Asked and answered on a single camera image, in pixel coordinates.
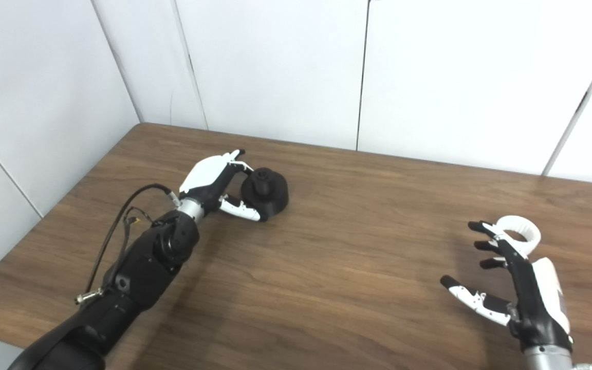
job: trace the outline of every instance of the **white ring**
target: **white ring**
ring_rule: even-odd
[[[524,255],[529,255],[529,253],[531,253],[541,241],[541,232],[538,227],[522,216],[503,216],[497,220],[495,226],[503,231],[513,231],[522,235],[526,242],[521,242],[512,238],[509,242],[513,248]]]

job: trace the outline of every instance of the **silver cylinder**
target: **silver cylinder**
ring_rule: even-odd
[[[524,350],[529,370],[572,370],[570,351],[559,346],[536,346]]]
[[[177,210],[191,216],[196,224],[205,216],[205,211],[202,209],[200,202],[190,198],[183,199]]]

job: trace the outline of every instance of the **robot finger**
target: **robot finger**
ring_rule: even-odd
[[[233,196],[228,196],[228,194],[221,197],[219,209],[225,213],[230,213],[230,215],[246,218],[246,220],[261,220],[261,216],[255,208],[246,206],[244,201]]]
[[[250,176],[253,173],[253,169],[243,161],[230,161],[230,166],[234,168],[235,173],[243,172]]]
[[[494,295],[479,292],[474,288],[463,286],[456,279],[445,275],[440,283],[459,301],[473,309],[476,313],[490,321],[506,326],[510,321],[509,307],[512,303]]]
[[[503,255],[508,262],[521,262],[528,260],[527,250],[522,250],[519,245],[513,246],[507,239],[500,239],[496,241],[499,254]]]
[[[487,240],[477,240],[474,242],[474,248],[478,249],[479,251],[491,251],[501,255],[500,248],[496,245],[496,243],[489,242]]]
[[[488,258],[479,262],[479,266],[484,270],[496,269],[498,267],[505,268],[507,265],[506,259],[503,257]]]
[[[483,232],[489,237],[494,237],[497,233],[493,230],[493,225],[486,221],[470,221],[467,223],[467,226],[470,230],[474,230],[477,232]]]
[[[240,155],[244,155],[245,153],[246,151],[243,149],[236,149],[229,153],[223,153],[221,157],[227,159],[228,161],[234,161],[235,159],[237,159],[237,157],[239,157]]]

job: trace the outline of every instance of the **white robotic hand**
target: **white robotic hand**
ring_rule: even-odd
[[[572,339],[557,272],[549,258],[531,263],[528,255],[540,242],[538,227],[520,216],[504,216],[496,224],[468,223],[470,229],[491,237],[477,241],[478,250],[493,251],[500,257],[483,260],[483,269],[503,267],[510,272],[517,304],[474,288],[463,286],[451,276],[440,283],[463,304],[484,318],[507,326],[533,370],[570,370]],[[521,234],[526,241],[514,240],[507,231]]]
[[[282,211],[289,201],[285,178],[269,169],[254,171],[238,161],[244,150],[214,155],[195,164],[179,187],[178,210],[192,215],[193,208],[202,208],[202,216],[220,209],[223,212],[253,221],[266,221]],[[242,185],[244,200],[225,193],[236,173],[248,176]]]

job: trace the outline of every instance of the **black robotic arm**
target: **black robotic arm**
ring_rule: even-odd
[[[27,347],[9,370],[104,369],[106,354],[136,317],[157,303],[191,256],[200,238],[198,222],[218,209],[258,221],[282,211],[289,201],[285,178],[237,161],[243,153],[234,150],[198,162],[179,188],[179,197],[165,190],[176,208],[154,220],[108,269],[102,286],[76,298],[78,311]],[[242,185],[244,200],[224,194],[239,172],[248,175]]]

